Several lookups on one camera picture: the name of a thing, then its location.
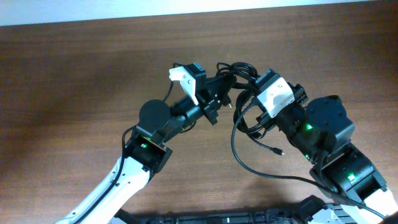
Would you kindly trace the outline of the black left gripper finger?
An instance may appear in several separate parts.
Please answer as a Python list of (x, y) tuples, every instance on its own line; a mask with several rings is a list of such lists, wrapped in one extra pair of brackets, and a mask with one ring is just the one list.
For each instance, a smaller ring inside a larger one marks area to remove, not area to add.
[(235, 83), (220, 83), (218, 85), (217, 94), (218, 99), (220, 100), (218, 103), (218, 109), (231, 103), (231, 98), (228, 96), (228, 93), (235, 85)]
[(205, 82), (206, 88), (232, 88), (237, 78), (234, 75), (219, 75), (207, 78)]

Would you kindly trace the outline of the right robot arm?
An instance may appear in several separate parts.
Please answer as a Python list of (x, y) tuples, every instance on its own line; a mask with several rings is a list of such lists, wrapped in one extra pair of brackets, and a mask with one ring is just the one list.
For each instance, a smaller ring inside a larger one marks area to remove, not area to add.
[(302, 86), (283, 80), (260, 87), (259, 122), (277, 126), (312, 164), (320, 190), (357, 223), (379, 223), (397, 213), (397, 202), (376, 166), (352, 142), (355, 126), (337, 95), (306, 103)]

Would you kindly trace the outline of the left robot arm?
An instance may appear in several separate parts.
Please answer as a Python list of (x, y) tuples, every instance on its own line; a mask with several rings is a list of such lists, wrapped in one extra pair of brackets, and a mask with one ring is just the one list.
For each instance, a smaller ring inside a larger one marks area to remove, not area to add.
[(166, 142), (200, 118), (216, 124), (218, 110), (227, 104), (236, 77), (190, 75), (170, 72), (185, 96), (169, 106), (165, 100), (149, 100), (139, 111), (139, 122), (122, 135), (122, 154), (109, 174), (59, 223), (109, 223), (121, 207), (158, 174), (173, 151)]

